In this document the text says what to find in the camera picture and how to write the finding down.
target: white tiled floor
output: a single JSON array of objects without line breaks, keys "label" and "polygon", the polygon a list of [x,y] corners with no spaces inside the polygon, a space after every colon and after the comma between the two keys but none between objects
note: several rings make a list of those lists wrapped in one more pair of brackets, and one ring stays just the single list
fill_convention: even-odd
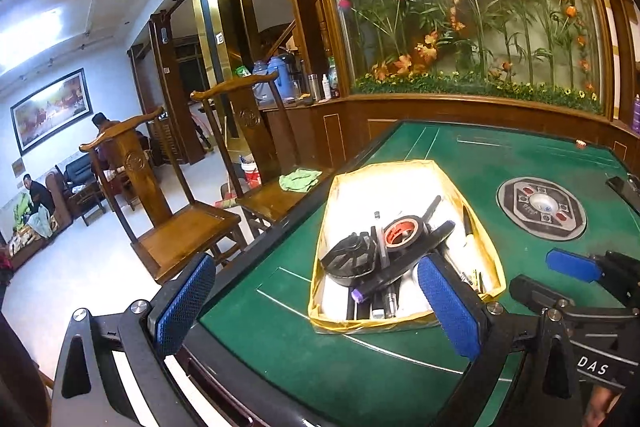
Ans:
[{"label": "white tiled floor", "polygon": [[[219,153],[209,153],[196,165],[183,166],[182,171],[197,200],[213,204],[220,199],[226,171]],[[160,177],[162,190],[175,212],[187,199],[170,166],[161,168]],[[136,235],[151,227],[141,205],[135,211],[124,206],[123,211]],[[238,207],[231,211],[240,214]],[[24,264],[15,273],[4,298],[2,313],[31,358],[50,377],[56,372],[60,346],[73,311],[85,307],[93,315],[118,313],[136,299],[150,299],[159,288],[129,246],[115,213],[98,212],[90,219],[88,227],[77,219]],[[244,218],[241,228],[250,241]],[[220,242],[221,250],[231,245],[226,241]],[[153,422],[143,424],[152,427]],[[209,425],[228,424],[220,417],[219,422]]]}]

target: glass display case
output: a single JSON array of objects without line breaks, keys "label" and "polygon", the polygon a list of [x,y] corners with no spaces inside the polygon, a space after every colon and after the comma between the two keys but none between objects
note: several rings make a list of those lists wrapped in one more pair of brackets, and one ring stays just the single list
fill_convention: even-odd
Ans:
[{"label": "glass display case", "polygon": [[351,92],[503,96],[601,114],[595,3],[337,0]]}]

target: metal screw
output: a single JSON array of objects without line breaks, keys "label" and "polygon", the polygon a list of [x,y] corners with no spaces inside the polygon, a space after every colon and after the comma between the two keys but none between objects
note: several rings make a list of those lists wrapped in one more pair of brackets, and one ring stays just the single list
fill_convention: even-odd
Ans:
[{"label": "metal screw", "polygon": [[143,301],[142,299],[135,301],[130,307],[129,309],[134,312],[136,315],[141,314],[143,311],[146,310],[148,304],[146,304],[146,301]]},{"label": "metal screw", "polygon": [[486,310],[492,315],[500,315],[504,311],[504,307],[500,302],[489,302],[486,305]]},{"label": "metal screw", "polygon": [[551,308],[546,311],[546,316],[549,317],[553,322],[559,322],[562,318],[562,314],[556,310],[555,308]]},{"label": "metal screw", "polygon": [[76,311],[74,311],[74,320],[76,322],[80,322],[86,317],[86,312],[86,308],[78,308]]}]

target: man in black shirt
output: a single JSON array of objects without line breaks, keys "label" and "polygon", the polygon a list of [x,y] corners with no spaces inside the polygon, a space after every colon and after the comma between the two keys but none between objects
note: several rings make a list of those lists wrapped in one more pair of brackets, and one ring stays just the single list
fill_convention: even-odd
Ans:
[{"label": "man in black shirt", "polygon": [[53,202],[50,190],[41,183],[33,181],[29,174],[25,174],[22,180],[31,196],[32,204],[29,205],[31,214],[36,214],[42,204],[49,211],[49,216],[52,216],[56,209],[56,204]]}]

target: blue foam pad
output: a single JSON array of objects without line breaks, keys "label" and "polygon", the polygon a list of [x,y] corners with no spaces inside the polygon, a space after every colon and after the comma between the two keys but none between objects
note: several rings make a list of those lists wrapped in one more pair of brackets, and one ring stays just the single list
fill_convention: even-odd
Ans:
[{"label": "blue foam pad", "polygon": [[216,263],[206,255],[158,319],[154,347],[161,358],[175,355],[216,280]]},{"label": "blue foam pad", "polygon": [[478,324],[428,257],[418,263],[418,284],[456,353],[475,359],[480,353]]},{"label": "blue foam pad", "polygon": [[546,265],[551,270],[585,282],[597,281],[602,277],[602,270],[593,259],[564,250],[550,250],[546,254]]}]

